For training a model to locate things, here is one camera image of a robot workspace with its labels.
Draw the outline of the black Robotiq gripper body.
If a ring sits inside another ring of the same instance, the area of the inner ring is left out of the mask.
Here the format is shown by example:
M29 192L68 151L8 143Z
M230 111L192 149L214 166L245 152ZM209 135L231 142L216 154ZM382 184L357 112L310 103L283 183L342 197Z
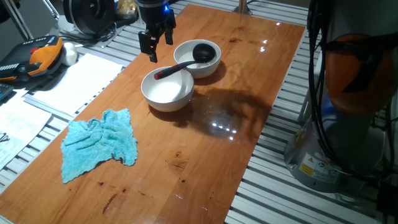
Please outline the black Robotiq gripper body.
M175 17L169 8L168 0L136 0L140 17L146 24L146 32L152 39L159 39L165 34L165 22L169 17Z

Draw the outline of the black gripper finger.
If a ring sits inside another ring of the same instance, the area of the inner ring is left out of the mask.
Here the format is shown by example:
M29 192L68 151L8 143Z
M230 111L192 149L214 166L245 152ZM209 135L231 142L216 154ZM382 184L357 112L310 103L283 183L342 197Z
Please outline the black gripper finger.
M169 17L165 22L165 42L168 45L173 45L173 32L176 28L176 21L174 17Z
M146 54L151 62L157 63L156 39L152 40L151 35L146 31L145 32L140 31L138 33L138 37L139 37L141 52Z

